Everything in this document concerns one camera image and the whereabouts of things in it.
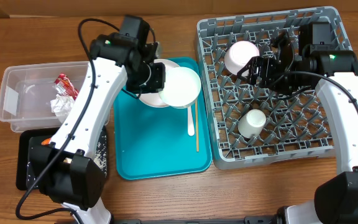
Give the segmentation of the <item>bowl with nuts and crumbs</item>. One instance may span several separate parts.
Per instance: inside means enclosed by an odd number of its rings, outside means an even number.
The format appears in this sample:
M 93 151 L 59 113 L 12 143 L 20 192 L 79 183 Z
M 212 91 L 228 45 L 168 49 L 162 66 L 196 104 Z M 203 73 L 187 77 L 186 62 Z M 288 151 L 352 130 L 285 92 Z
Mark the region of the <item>bowl with nuts and crumbs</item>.
M 249 41 L 238 41 L 232 44 L 224 56 L 224 65 L 232 74 L 236 75 L 246 66 L 252 57 L 260 55 L 259 49 Z

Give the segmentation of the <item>small white plate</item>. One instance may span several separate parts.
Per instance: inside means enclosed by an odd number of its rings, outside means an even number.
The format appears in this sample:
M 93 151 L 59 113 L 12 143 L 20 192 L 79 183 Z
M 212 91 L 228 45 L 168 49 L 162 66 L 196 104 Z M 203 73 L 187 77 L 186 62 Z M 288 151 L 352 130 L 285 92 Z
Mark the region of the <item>small white plate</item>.
M 168 106 L 184 109 L 195 103 L 200 92 L 199 75 L 190 68 L 175 67 L 166 72 L 164 88 L 158 94 Z

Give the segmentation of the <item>white plastic cup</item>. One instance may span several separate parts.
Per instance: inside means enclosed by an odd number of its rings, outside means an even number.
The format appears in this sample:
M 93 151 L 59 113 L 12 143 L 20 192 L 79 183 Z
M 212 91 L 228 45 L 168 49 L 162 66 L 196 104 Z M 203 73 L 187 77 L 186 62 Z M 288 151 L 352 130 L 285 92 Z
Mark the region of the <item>white plastic cup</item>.
M 262 132 L 266 121 L 263 111 L 250 110 L 238 121 L 238 131 L 245 138 L 257 137 Z

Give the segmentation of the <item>white plastic fork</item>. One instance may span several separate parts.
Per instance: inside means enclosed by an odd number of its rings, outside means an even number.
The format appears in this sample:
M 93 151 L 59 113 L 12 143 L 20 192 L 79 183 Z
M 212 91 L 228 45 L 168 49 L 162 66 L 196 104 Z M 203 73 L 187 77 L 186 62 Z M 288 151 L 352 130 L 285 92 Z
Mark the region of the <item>white plastic fork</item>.
M 194 127 L 194 122 L 193 122 L 193 115 L 192 115 L 192 109 L 191 107 L 187 107 L 187 115 L 188 115 L 188 135 L 189 136 L 194 136 L 195 135 L 195 127 Z

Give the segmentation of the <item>red snack wrapper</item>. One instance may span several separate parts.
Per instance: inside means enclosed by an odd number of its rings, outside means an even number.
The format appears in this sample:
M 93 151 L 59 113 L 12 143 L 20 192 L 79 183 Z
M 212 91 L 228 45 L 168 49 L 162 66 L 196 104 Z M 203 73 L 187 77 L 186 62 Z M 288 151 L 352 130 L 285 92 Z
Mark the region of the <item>red snack wrapper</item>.
M 54 89 L 60 96 L 70 96 L 76 100 L 79 91 L 74 87 L 70 79 L 64 74 L 61 73 L 54 81 Z

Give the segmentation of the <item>white napkin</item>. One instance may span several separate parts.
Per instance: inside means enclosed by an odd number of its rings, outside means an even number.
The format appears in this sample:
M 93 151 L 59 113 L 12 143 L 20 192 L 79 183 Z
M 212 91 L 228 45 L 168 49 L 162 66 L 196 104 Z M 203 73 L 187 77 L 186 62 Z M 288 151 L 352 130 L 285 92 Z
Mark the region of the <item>white napkin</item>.
M 72 96 L 60 96 L 56 95 L 54 100 L 50 101 L 50 107 L 52 113 L 58 118 L 59 122 L 63 123 L 74 105 L 74 99 Z

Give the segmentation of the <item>orange carrot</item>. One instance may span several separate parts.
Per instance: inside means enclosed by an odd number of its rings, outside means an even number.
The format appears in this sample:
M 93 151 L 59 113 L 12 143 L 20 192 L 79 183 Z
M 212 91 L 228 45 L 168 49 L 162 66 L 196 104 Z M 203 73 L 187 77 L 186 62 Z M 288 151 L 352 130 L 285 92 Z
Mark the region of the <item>orange carrot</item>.
M 50 144 L 51 138 L 45 139 L 41 142 L 41 145 L 48 146 Z

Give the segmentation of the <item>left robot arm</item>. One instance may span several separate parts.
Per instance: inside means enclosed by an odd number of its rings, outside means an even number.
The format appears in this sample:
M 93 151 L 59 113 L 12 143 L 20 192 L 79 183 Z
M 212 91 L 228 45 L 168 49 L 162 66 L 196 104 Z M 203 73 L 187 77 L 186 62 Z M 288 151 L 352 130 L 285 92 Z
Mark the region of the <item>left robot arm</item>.
M 33 188 L 60 204 L 78 223 L 112 223 L 101 194 L 106 181 L 94 157 L 110 109 L 120 92 L 133 98 L 163 89 L 165 67 L 156 62 L 156 42 L 141 17 L 126 15 L 120 27 L 84 46 L 87 73 L 75 103 L 46 145 L 34 145 L 29 159 Z

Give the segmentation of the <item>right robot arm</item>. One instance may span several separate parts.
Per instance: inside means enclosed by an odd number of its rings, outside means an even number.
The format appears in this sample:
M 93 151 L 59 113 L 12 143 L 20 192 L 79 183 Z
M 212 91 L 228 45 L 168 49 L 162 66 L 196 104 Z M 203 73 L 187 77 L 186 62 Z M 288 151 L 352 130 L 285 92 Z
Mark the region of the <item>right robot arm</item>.
M 334 141 L 337 175 L 312 200 L 279 208 L 272 223 L 358 223 L 358 60 L 353 51 L 335 48 L 331 30 L 328 22 L 301 26 L 297 48 L 281 34 L 272 41 L 278 59 L 252 57 L 236 73 L 285 99 L 313 89 Z

